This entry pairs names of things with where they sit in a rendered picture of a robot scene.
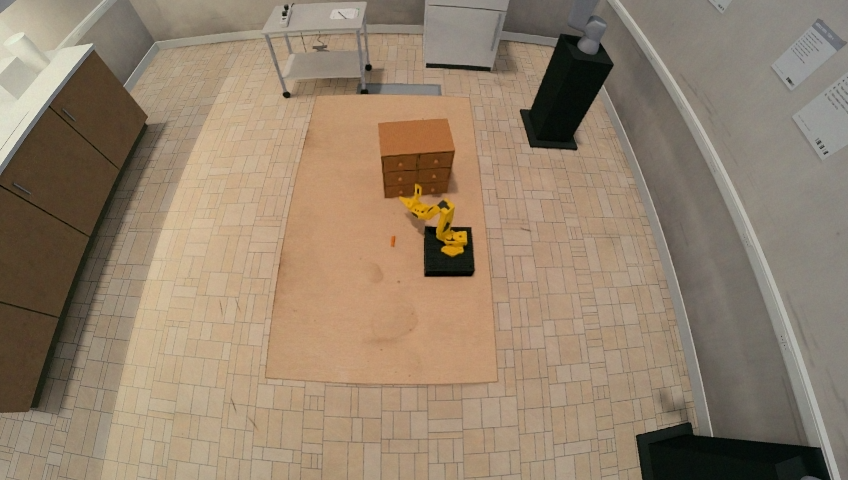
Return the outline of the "brown chest of drawers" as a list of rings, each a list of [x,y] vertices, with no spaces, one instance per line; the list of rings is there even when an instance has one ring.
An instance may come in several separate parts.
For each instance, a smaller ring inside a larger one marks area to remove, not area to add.
[[[383,177],[383,188],[384,188],[384,198],[386,199],[385,185],[384,183],[384,172],[393,172],[393,171],[384,171],[383,157],[386,156],[398,156],[398,155],[410,155],[417,154],[417,165],[416,169],[406,169],[406,170],[416,170],[416,184],[417,183],[427,183],[427,182],[418,182],[418,169],[430,169],[430,168],[419,168],[419,154],[424,153],[438,153],[438,152],[453,152],[451,166],[448,180],[446,192],[448,191],[454,156],[455,156],[455,146],[452,138],[452,134],[450,131],[448,119],[427,119],[427,120],[411,120],[411,121],[396,121],[396,122],[384,122],[378,123],[379,130],[379,142],[380,142],[380,153],[381,153],[381,165],[382,165],[382,177]]]

